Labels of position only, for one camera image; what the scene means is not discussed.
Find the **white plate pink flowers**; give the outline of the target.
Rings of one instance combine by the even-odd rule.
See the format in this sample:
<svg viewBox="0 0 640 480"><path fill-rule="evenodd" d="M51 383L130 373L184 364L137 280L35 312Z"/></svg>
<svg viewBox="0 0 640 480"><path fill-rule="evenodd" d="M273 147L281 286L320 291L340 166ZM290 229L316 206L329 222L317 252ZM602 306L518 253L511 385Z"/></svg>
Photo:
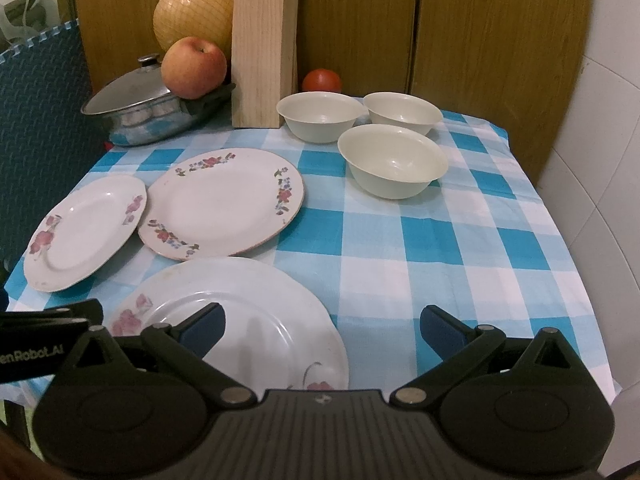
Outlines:
<svg viewBox="0 0 640 480"><path fill-rule="evenodd" d="M29 286L59 292L88 278L129 240L145 205L145 183L129 174L99 178L71 192L41 220L27 245Z"/></svg>
<svg viewBox="0 0 640 480"><path fill-rule="evenodd" d="M172 326L211 302L224 308L224 336L206 363L258 396L268 389L349 385L342 338L322 302L288 274L240 257L175 264L145 280L110 315L115 336L154 323Z"/></svg>

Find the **cream plate colourful floral rim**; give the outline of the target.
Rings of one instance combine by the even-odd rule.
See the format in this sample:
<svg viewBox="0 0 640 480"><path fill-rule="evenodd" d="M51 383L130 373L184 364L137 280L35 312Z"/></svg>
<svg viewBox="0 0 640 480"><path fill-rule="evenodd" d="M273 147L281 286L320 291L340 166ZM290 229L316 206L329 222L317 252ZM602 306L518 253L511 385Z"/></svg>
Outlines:
<svg viewBox="0 0 640 480"><path fill-rule="evenodd" d="M258 148L222 148L178 162L149 187L138 234L172 260L235 256L284 230L304 198L292 162Z"/></svg>

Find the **cream bowl front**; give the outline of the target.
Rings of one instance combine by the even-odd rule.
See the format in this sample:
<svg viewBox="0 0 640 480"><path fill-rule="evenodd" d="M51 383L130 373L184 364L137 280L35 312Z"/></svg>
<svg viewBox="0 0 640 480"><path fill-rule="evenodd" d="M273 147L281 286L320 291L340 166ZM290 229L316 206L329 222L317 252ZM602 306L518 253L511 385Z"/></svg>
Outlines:
<svg viewBox="0 0 640 480"><path fill-rule="evenodd" d="M434 141L396 126L352 127L338 138L337 149L360 188L386 200L417 196L449 168Z"/></svg>

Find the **cream bowl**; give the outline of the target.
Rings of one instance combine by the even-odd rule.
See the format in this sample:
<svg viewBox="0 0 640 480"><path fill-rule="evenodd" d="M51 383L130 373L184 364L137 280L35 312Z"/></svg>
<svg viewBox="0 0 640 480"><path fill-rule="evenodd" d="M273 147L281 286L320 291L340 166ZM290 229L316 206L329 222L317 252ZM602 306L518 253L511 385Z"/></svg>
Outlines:
<svg viewBox="0 0 640 480"><path fill-rule="evenodd" d="M444 119L437 106L410 94L373 92L362 102L371 122L407 128L424 136Z"/></svg>
<svg viewBox="0 0 640 480"><path fill-rule="evenodd" d="M360 188L386 200L417 196L449 168L434 141L396 126L352 127L338 138L337 149Z"/></svg>
<svg viewBox="0 0 640 480"><path fill-rule="evenodd" d="M277 112L297 139L313 144L330 144L335 143L368 111L351 96L309 91L280 99Z"/></svg>

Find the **blue white checkered tablecloth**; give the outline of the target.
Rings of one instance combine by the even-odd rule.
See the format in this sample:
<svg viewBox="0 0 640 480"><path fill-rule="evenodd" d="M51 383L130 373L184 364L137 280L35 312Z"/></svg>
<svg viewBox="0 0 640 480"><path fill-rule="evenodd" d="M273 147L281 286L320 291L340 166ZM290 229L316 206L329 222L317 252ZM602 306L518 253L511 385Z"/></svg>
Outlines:
<svg viewBox="0 0 640 480"><path fill-rule="evenodd" d="M608 399L614 380L584 284L547 208L512 156L506 132L447 113L432 139L448 172L408 200L381 200L355 182L332 145L288 129L235 130L219 119L143 148L115 148L92 168L153 182L216 148L264 148L294 162L305 203L254 257L290 274L329 309L355 388L391 389L436 365L420 335L429 304L512 337L560 330Z"/></svg>

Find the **teal foam mat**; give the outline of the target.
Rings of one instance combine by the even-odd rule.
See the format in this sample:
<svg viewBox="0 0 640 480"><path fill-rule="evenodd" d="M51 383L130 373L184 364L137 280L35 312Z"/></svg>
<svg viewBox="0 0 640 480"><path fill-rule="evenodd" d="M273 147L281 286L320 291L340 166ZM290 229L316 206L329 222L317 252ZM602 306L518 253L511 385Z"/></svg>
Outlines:
<svg viewBox="0 0 640 480"><path fill-rule="evenodd" d="M11 270L40 219L104 154L81 107L92 95L76 21L1 55L1 265Z"/></svg>

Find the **steel pot with lid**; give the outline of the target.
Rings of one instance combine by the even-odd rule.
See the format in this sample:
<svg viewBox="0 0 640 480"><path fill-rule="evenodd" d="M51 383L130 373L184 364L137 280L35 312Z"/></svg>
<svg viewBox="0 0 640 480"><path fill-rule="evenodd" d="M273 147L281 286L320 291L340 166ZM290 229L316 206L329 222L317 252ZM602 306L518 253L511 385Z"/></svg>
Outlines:
<svg viewBox="0 0 640 480"><path fill-rule="evenodd" d="M164 85L156 53L138 58L138 63L81 107L81 113L117 146L151 144L189 130L209 118L217 102L234 89L228 82L196 100L186 100Z"/></svg>

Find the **red apple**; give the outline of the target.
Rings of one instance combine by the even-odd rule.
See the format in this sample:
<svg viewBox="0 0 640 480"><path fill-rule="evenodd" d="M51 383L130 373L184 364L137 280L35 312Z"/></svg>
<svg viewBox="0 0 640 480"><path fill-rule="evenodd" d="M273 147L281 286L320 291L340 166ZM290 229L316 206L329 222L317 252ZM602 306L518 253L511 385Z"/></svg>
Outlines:
<svg viewBox="0 0 640 480"><path fill-rule="evenodd" d="M166 52L160 76L166 88L181 99L195 100L222 85L227 58L214 42L184 37Z"/></svg>

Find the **red tomato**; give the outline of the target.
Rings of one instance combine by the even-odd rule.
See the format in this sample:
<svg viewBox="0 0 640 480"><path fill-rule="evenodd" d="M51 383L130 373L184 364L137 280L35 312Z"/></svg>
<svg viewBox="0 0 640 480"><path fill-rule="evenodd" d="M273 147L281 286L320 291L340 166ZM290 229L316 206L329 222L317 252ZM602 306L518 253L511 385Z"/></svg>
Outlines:
<svg viewBox="0 0 640 480"><path fill-rule="evenodd" d="M303 79L302 90L341 93L343 84L341 77L334 70L317 68L309 72Z"/></svg>

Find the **wooden cabinet doors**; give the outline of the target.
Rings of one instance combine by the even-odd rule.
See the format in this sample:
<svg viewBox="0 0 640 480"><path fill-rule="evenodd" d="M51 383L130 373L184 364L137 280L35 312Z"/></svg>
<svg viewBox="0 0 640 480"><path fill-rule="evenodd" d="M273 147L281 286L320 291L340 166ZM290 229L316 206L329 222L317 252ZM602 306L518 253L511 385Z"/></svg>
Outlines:
<svg viewBox="0 0 640 480"><path fill-rule="evenodd" d="M353 96L403 91L505 128L536 184L585 50L591 0L298 0L298 73L329 68ZM94 90L160 47L157 0L58 0Z"/></svg>

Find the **wooden knife block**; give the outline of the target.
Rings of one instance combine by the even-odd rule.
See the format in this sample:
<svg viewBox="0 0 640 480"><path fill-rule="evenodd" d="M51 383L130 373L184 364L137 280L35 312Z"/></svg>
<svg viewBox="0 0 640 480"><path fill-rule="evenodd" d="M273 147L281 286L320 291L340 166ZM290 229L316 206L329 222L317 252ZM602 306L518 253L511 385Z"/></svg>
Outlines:
<svg viewBox="0 0 640 480"><path fill-rule="evenodd" d="M234 0L232 125L278 128L280 99L294 91L298 0Z"/></svg>

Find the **yellow pomelo in net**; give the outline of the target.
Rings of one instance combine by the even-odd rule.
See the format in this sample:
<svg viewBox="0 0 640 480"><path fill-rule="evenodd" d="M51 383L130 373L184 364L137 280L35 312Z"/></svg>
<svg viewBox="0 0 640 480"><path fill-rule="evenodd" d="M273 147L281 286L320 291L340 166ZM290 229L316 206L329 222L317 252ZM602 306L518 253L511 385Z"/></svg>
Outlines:
<svg viewBox="0 0 640 480"><path fill-rule="evenodd" d="M153 32L167 51L179 39L201 38L231 53L234 0L158 0Z"/></svg>

